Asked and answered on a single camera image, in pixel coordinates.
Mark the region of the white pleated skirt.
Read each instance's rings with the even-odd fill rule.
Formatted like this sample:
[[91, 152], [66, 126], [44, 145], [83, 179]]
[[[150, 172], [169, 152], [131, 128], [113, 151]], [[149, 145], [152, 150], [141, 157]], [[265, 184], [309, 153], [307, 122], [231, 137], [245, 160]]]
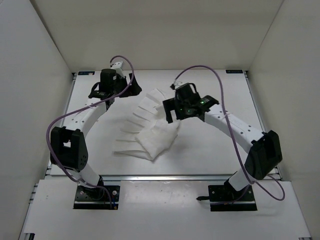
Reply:
[[154, 161], [168, 150], [178, 136], [181, 122], [168, 123], [163, 101], [174, 94], [155, 88], [148, 92], [120, 127], [113, 145], [116, 155], [128, 155]]

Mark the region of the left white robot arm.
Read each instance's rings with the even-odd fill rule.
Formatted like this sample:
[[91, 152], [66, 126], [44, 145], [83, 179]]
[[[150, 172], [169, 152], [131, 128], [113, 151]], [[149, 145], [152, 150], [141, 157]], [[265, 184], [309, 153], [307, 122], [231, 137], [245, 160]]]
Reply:
[[121, 69], [106, 68], [100, 73], [88, 95], [86, 105], [71, 112], [72, 120], [62, 127], [49, 127], [50, 136], [47, 138], [50, 151], [50, 161], [70, 179], [87, 188], [87, 193], [93, 199], [104, 195], [105, 187], [102, 177], [89, 165], [89, 153], [86, 136], [104, 115], [115, 98], [137, 96], [142, 91], [135, 74], [129, 73], [129, 78], [123, 75]]

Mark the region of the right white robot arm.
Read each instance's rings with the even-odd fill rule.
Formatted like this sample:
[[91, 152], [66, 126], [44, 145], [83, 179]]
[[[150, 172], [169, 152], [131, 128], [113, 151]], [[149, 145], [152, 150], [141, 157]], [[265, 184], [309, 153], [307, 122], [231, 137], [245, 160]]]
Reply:
[[169, 124], [173, 122], [172, 113], [177, 120], [199, 118], [226, 134], [235, 147], [240, 146], [246, 152], [245, 162], [241, 162], [240, 169], [224, 183], [224, 195], [229, 200], [236, 200], [249, 185], [263, 180], [283, 159], [276, 132], [263, 132], [243, 122], [212, 96], [200, 97], [193, 83], [178, 87], [174, 97], [162, 103]]

